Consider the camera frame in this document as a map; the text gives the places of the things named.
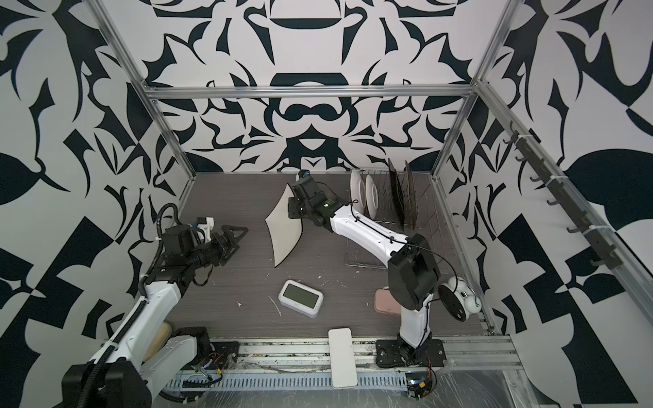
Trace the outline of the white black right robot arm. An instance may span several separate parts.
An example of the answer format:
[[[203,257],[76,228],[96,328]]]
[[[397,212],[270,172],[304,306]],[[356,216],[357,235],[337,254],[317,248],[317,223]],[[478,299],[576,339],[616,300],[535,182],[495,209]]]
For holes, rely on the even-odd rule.
[[[387,269],[389,292],[401,307],[401,326],[395,340],[376,343],[380,368],[441,367],[446,357],[434,339],[430,313],[435,303],[445,306],[457,321],[482,310],[480,298],[458,275],[440,282],[436,263],[440,256],[420,234],[408,237],[377,224],[337,196],[329,197],[324,185],[309,171],[299,172],[290,186],[290,219],[309,219],[313,224],[343,236],[377,258]]]

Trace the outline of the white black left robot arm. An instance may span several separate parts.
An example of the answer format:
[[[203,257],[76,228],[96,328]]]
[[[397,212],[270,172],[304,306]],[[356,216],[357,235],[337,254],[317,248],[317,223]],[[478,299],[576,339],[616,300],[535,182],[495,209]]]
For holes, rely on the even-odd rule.
[[[150,407],[176,373],[202,363],[212,352],[207,328],[178,329],[153,357],[147,351],[197,271],[226,265],[248,228],[211,217],[180,221],[179,208],[164,205],[156,218],[156,255],[138,281],[139,298],[117,331],[85,364],[71,367],[61,389],[65,407]]]

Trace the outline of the white square plate black rim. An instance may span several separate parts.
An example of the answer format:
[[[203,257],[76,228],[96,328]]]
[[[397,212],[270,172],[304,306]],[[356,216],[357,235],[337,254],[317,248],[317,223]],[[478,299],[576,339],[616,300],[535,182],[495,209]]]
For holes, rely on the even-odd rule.
[[[278,267],[292,253],[303,233],[301,219],[288,215],[289,199],[294,198],[290,185],[286,185],[274,209],[265,219],[273,249],[274,267]]]

